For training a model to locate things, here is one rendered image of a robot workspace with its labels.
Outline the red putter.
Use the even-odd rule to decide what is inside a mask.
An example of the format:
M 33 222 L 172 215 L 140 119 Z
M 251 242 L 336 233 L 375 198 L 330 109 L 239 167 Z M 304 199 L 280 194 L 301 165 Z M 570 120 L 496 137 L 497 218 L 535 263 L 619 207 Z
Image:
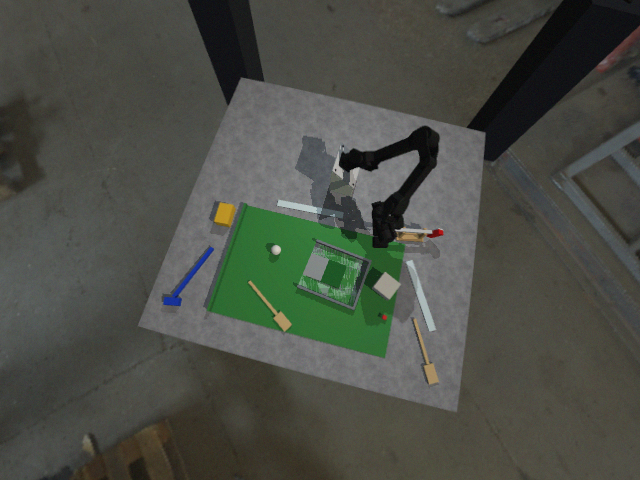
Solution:
M 443 229 L 440 229 L 440 228 L 436 228 L 436 229 L 432 229 L 432 230 L 402 228 L 400 230 L 396 230 L 396 232 L 418 233 L 418 234 L 427 233 L 426 236 L 429 237 L 429 238 L 434 238 L 434 237 L 438 237 L 438 236 L 442 236 L 443 235 Z

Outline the green flat mat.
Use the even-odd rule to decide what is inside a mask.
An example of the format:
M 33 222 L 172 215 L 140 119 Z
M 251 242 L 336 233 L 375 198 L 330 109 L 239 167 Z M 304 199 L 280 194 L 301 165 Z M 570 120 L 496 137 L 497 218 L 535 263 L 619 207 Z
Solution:
M 385 358 L 398 290 L 387 301 L 372 287 L 385 272 L 399 282 L 406 244 L 374 248 L 372 237 L 247 205 L 211 312 L 283 331 L 251 281 L 292 324 L 285 332 Z M 297 288 L 310 280 L 318 293 L 303 277 L 317 239 L 372 260 L 354 311 Z

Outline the yellow block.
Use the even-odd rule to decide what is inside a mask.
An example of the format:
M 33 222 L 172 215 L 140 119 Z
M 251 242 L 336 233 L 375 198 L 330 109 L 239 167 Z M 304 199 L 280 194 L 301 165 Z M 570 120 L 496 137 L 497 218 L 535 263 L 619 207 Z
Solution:
M 235 207 L 232 204 L 220 202 L 214 222 L 217 225 L 230 227 L 234 212 L 235 212 Z

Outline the blue putter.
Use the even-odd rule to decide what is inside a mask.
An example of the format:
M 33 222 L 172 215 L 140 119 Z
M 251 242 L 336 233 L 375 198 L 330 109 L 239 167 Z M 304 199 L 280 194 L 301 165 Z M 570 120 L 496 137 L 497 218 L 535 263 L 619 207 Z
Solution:
M 173 293 L 173 297 L 164 297 L 164 305 L 173 305 L 173 306 L 181 306 L 182 298 L 176 298 L 180 292 L 184 289 L 187 283 L 191 280 L 191 278 L 195 275 L 195 273 L 199 270 L 199 268 L 203 265 L 203 263 L 207 260 L 207 258 L 211 255 L 211 253 L 215 249 L 210 247 L 210 249 L 206 252 L 206 254 L 201 258 L 201 260 L 197 263 L 197 265 L 193 268 L 193 270 L 189 273 L 189 275 L 185 278 L 186 280 L 181 283 L 181 285 L 177 288 L 177 290 Z

